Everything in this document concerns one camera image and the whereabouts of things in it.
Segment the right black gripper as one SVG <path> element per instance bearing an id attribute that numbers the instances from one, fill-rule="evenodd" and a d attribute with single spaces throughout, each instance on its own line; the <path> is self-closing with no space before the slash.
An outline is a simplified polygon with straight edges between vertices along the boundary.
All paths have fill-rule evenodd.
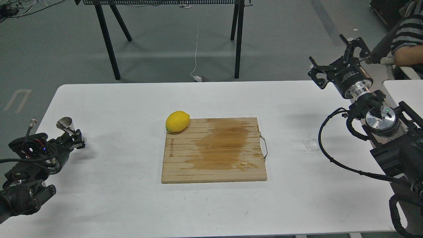
<path id="1" fill-rule="evenodd" d="M 371 51 L 361 37 L 348 40 L 343 34 L 340 39 L 346 44 L 346 49 L 341 57 L 343 65 L 353 62 L 361 62 L 371 58 Z M 359 56 L 355 57 L 355 48 L 360 48 Z M 328 83 L 332 83 L 344 99 L 357 98 L 361 91 L 368 91 L 373 84 L 373 79 L 360 64 L 349 64 L 339 68 L 340 58 L 328 66 L 319 66 L 313 57 L 309 57 L 311 69 L 308 76 L 320 89 L 325 89 Z"/>

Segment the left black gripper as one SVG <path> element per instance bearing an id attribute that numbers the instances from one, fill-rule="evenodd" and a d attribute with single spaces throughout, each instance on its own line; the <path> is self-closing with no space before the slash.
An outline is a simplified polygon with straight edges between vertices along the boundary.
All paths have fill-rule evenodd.
<path id="1" fill-rule="evenodd" d="M 86 147 L 86 138 L 79 129 L 66 129 L 60 137 L 47 139 L 46 133 L 33 134 L 13 140 L 9 148 L 26 163 L 38 164 L 50 172 L 60 172 L 72 150 Z"/>

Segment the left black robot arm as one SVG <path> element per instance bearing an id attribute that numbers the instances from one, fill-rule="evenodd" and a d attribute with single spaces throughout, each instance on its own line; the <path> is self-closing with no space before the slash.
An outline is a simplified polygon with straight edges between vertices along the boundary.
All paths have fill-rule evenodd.
<path id="1" fill-rule="evenodd" d="M 1 222 L 38 212 L 57 192 L 54 185 L 46 185 L 45 181 L 62 170 L 74 149 L 86 146 L 86 138 L 74 128 L 70 117 L 57 121 L 57 128 L 64 133 L 56 139 L 48 139 L 45 133 L 31 135 L 35 124 L 36 120 L 32 119 L 26 135 L 9 143 L 9 148 L 19 158 L 1 160 L 1 163 L 16 163 L 5 173 L 6 181 L 1 190 Z"/>

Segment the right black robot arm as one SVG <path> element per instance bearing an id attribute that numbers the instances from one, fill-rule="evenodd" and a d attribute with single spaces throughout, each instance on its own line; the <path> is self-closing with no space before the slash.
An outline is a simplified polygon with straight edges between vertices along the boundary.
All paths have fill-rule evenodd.
<path id="1" fill-rule="evenodd" d="M 320 150 L 331 163 L 373 179 L 394 182 L 410 188 L 413 196 L 395 194 L 389 199 L 390 217 L 395 230 L 406 238 L 421 238 L 411 234 L 402 226 L 397 204 L 402 201 L 418 207 L 422 214 L 422 118 L 404 101 L 397 107 L 385 103 L 386 95 L 381 90 L 370 91 L 373 80 L 361 66 L 361 61 L 371 57 L 370 50 L 362 38 L 340 39 L 346 49 L 340 58 L 328 66 L 319 66 L 309 57 L 312 67 L 310 78 L 325 89 L 333 83 L 344 99 L 352 99 L 348 109 L 340 107 L 326 117 L 318 131 Z M 350 134 L 375 147 L 370 151 L 384 174 L 375 174 L 350 168 L 331 157 L 323 147 L 323 128 L 335 115 L 342 114 Z"/>

